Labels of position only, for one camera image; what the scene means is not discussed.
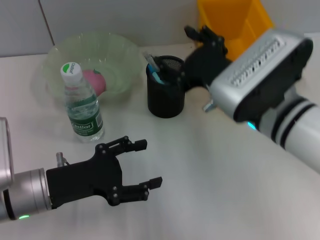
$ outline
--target yellow bin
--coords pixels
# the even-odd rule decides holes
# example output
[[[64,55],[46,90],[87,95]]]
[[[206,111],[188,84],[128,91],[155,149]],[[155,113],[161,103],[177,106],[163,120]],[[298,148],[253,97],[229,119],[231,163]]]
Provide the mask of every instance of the yellow bin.
[[[227,57],[236,60],[274,25],[259,0],[197,0],[199,27],[225,38]]]

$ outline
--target water bottle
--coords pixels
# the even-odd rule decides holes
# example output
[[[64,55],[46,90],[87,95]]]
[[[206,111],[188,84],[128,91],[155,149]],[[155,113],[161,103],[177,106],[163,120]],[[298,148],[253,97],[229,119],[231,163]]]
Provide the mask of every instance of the water bottle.
[[[84,143],[100,139],[105,133],[100,115],[97,95],[84,78],[81,67],[76,62],[68,62],[61,67],[64,81],[65,109],[73,131]]]

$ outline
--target table surface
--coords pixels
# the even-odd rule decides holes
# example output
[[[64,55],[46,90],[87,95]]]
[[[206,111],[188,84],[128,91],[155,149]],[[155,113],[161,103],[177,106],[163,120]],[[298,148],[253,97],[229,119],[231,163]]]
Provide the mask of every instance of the table surface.
[[[298,91],[320,104],[320,38]],[[190,44],[145,48],[185,58]],[[62,106],[45,92],[46,55],[0,58],[0,113],[11,130],[16,173],[92,157],[95,145],[128,135],[145,151],[118,156],[124,185],[162,176],[149,200],[111,207],[99,196],[0,225],[4,240],[318,240],[320,175],[246,124],[219,109],[204,113],[204,89],[186,94],[180,115],[153,116],[146,77],[128,101],[101,104],[106,129],[97,143],[75,141]]]

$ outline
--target green led light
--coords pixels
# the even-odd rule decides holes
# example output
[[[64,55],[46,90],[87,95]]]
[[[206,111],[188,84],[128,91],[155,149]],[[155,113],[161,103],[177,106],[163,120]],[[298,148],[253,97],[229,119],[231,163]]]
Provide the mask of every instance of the green led light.
[[[19,219],[26,219],[28,217],[30,217],[30,216],[29,215],[23,215],[23,216],[19,217]]]

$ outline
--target pink ball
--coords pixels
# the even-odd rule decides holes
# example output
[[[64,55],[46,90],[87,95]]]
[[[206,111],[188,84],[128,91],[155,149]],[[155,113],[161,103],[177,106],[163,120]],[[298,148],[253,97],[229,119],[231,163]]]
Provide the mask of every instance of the pink ball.
[[[97,96],[101,95],[107,90],[106,80],[104,76],[97,70],[84,70],[82,71],[84,78],[91,84],[95,94]]]

